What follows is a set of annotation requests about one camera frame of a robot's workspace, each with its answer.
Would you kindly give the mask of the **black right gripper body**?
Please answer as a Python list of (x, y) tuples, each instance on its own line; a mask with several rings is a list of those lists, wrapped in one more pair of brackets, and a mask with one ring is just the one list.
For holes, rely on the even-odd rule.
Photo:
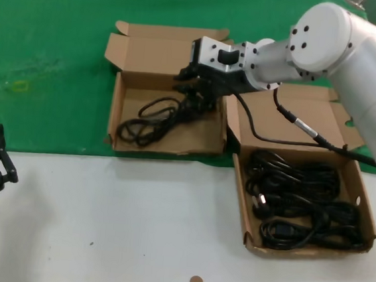
[(222, 72), (203, 64), (197, 64), (195, 69), (199, 77), (195, 87), (202, 94), (228, 96), (246, 92), (247, 78), (243, 70)]

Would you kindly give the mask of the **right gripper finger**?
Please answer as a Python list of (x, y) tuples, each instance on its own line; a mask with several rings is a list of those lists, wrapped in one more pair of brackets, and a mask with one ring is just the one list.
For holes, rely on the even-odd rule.
[(216, 97), (210, 92), (197, 90), (196, 88), (187, 88), (182, 110), (191, 115), (204, 115), (213, 112), (217, 108)]
[(197, 94), (199, 79), (199, 68), (197, 66), (187, 66), (173, 77), (174, 85), (172, 89), (177, 92)]

